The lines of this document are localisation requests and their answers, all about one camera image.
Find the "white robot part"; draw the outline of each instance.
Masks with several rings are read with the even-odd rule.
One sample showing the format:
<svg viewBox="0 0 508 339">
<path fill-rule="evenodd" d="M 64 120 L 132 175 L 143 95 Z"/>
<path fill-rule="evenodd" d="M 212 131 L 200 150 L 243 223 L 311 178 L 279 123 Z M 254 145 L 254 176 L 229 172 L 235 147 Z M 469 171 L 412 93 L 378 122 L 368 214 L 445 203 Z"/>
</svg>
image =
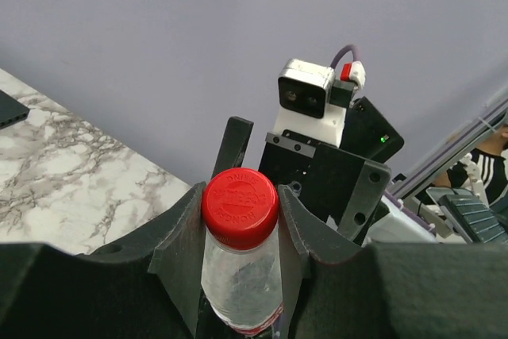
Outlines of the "white robot part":
<svg viewBox="0 0 508 339">
<path fill-rule="evenodd" d="M 273 133 L 282 135 L 284 130 L 290 130 L 340 147 L 345 118 L 345 108 L 330 104 L 326 105 L 325 116 L 321 119 L 279 107 L 279 115 L 275 120 Z"/>
<path fill-rule="evenodd" d="M 388 207 L 389 214 L 371 225 L 364 245 L 370 242 L 438 242 L 431 232 L 413 221 L 390 199 L 383 196 L 381 201 Z"/>
<path fill-rule="evenodd" d="M 473 162 L 471 159 L 472 155 L 471 153 L 468 153 L 460 160 L 460 162 L 465 166 L 466 173 L 469 177 L 469 181 L 464 184 L 463 188 L 470 190 L 483 204 L 485 204 L 485 206 L 489 206 L 478 164 Z"/>
<path fill-rule="evenodd" d="M 358 86 L 359 91 L 365 86 L 365 77 L 365 68 L 360 61 L 353 61 L 342 68 L 341 80 L 353 81 Z"/>
<path fill-rule="evenodd" d="M 328 90 L 335 79 L 335 71 L 331 67 L 291 59 L 287 61 L 279 78 L 295 79 L 312 87 Z"/>
</svg>

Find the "black object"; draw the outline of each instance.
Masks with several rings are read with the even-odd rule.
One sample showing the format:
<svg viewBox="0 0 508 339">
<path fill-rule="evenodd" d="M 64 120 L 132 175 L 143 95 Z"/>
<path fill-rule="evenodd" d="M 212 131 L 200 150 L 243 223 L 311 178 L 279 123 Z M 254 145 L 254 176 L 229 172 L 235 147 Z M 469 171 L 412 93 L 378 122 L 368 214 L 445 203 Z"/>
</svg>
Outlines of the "black object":
<svg viewBox="0 0 508 339">
<path fill-rule="evenodd" d="M 227 169 L 241 167 L 253 126 L 252 122 L 240 117 L 231 117 L 228 120 L 212 178 Z"/>
<path fill-rule="evenodd" d="M 0 91 L 0 129 L 23 121 L 29 116 L 29 112 L 28 107 Z"/>
<path fill-rule="evenodd" d="M 404 174 L 398 174 L 393 178 L 393 181 L 394 181 L 394 183 L 396 183 L 396 182 L 402 182 L 403 180 L 406 180 L 406 179 L 407 179 L 407 176 L 405 176 Z"/>
<path fill-rule="evenodd" d="M 341 148 L 385 163 L 404 146 L 404 140 L 367 97 L 358 98 L 346 113 Z"/>
<path fill-rule="evenodd" d="M 317 119 L 325 115 L 326 89 L 296 79 L 279 77 L 279 103 L 284 109 Z"/>
<path fill-rule="evenodd" d="M 355 84 L 349 81 L 340 81 L 336 79 L 330 91 L 329 103 L 335 106 L 349 108 Z"/>
<path fill-rule="evenodd" d="M 267 135 L 259 170 L 274 184 L 298 184 L 299 199 L 339 233 L 363 242 L 375 208 L 390 181 L 390 169 L 313 138 L 286 130 Z"/>
<path fill-rule="evenodd" d="M 372 218 L 371 225 L 375 224 L 385 216 L 390 213 L 388 206 L 384 202 L 379 202 L 378 206 L 375 208 L 374 217 Z"/>
<path fill-rule="evenodd" d="M 504 214 L 496 214 L 494 213 L 495 218 L 498 219 L 499 224 L 508 232 L 508 217 Z"/>
<path fill-rule="evenodd" d="M 508 233 L 490 208 L 474 195 L 445 195 L 439 199 L 441 209 L 455 228 L 470 242 L 508 243 Z"/>
</svg>

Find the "person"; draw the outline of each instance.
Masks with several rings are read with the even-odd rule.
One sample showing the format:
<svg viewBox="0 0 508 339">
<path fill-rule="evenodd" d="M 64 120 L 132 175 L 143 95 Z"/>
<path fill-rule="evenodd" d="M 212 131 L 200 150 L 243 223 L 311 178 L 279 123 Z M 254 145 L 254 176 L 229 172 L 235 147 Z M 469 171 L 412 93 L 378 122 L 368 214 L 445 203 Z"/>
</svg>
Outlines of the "person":
<svg viewBox="0 0 508 339">
<path fill-rule="evenodd" d="M 508 124 L 501 126 L 485 141 L 471 151 L 471 161 L 479 167 L 489 206 L 503 199 L 508 191 L 505 158 L 502 152 L 508 149 Z M 434 187 L 462 188 L 468 182 L 464 165 L 459 162 L 433 181 Z"/>
</svg>

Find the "black and white shirt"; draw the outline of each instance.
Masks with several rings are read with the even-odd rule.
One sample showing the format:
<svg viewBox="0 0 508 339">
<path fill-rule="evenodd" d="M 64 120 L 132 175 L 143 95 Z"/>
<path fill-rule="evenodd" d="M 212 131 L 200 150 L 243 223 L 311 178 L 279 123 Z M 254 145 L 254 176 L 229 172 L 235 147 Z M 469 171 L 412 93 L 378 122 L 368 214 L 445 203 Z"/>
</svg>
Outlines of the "black and white shirt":
<svg viewBox="0 0 508 339">
<path fill-rule="evenodd" d="M 487 200 L 489 205 L 492 206 L 503 198 L 506 191 L 508 191 L 505 158 L 487 154 L 477 148 L 471 151 L 471 155 L 471 161 L 475 162 L 479 167 Z M 453 188 L 462 188 L 468 183 L 468 174 L 461 162 L 448 170 L 448 178 Z"/>
</svg>

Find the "camera lens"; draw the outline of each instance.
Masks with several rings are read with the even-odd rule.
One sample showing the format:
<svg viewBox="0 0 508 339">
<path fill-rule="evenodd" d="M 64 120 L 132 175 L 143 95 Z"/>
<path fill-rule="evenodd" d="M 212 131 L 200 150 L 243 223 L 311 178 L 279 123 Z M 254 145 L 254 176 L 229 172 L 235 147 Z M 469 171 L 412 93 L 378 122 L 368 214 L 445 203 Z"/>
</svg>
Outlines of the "camera lens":
<svg viewBox="0 0 508 339">
<path fill-rule="evenodd" d="M 286 98 L 288 101 L 294 102 L 296 100 L 296 93 L 294 93 L 293 91 L 287 91 Z"/>
</svg>

